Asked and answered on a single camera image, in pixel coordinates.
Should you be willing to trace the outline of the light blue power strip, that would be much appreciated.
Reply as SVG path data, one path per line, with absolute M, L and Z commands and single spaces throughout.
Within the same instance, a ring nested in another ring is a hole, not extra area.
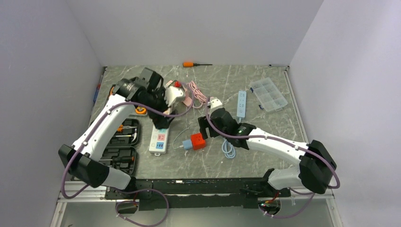
M 242 91 L 242 90 L 238 91 L 236 116 L 239 119 L 243 119 L 245 117 L 246 97 L 247 97 L 247 93 L 245 91 Z

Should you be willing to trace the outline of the red cube socket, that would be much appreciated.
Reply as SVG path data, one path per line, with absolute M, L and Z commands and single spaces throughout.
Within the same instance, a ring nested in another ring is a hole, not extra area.
M 201 133 L 196 133 L 190 136 L 193 150 L 199 150 L 206 147 L 206 141 L 203 139 Z

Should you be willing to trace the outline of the pink power strip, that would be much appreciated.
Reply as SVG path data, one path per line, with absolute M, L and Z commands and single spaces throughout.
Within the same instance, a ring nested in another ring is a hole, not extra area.
M 182 101 L 187 107 L 191 108 L 193 105 L 193 94 L 190 89 L 184 88 L 185 91 L 185 99 Z

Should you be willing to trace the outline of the light blue cube adapter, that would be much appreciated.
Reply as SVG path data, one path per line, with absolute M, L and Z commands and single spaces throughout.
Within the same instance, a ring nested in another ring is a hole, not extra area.
M 183 146 L 184 150 L 190 150 L 190 149 L 193 148 L 193 145 L 192 145 L 192 141 L 191 141 L 191 140 L 184 140 L 184 141 L 182 142 L 182 146 Z

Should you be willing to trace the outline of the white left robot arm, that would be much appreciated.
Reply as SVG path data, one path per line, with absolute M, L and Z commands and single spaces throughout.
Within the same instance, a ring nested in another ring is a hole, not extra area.
M 163 81 L 161 75 L 149 68 L 144 68 L 138 77 L 121 79 L 87 131 L 71 146 L 60 147 L 59 155 L 69 174 L 93 188 L 113 187 L 123 198 L 131 198 L 136 192 L 135 177 L 99 160 L 117 129 L 137 106 L 150 111 L 148 116 L 155 128 L 169 127 L 171 118 L 163 115 L 168 109 Z

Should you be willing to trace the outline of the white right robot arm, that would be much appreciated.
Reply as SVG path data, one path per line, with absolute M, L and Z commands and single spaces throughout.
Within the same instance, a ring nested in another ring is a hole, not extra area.
M 272 196 L 279 190 L 305 187 L 323 194 L 340 187 L 337 165 L 326 147 L 319 141 L 297 142 L 272 135 L 255 125 L 237 122 L 225 108 L 198 118 L 204 139 L 221 136 L 234 147 L 276 155 L 292 166 L 268 169 L 262 177 L 261 192 Z

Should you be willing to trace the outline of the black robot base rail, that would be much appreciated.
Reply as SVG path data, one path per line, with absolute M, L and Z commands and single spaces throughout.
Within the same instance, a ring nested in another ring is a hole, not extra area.
M 170 208 L 242 207 L 256 209 L 260 202 L 290 197 L 289 189 L 275 190 L 260 177 L 199 179 L 138 179 L 141 192 L 123 194 L 107 189 L 107 200 L 132 200 L 140 211 Z

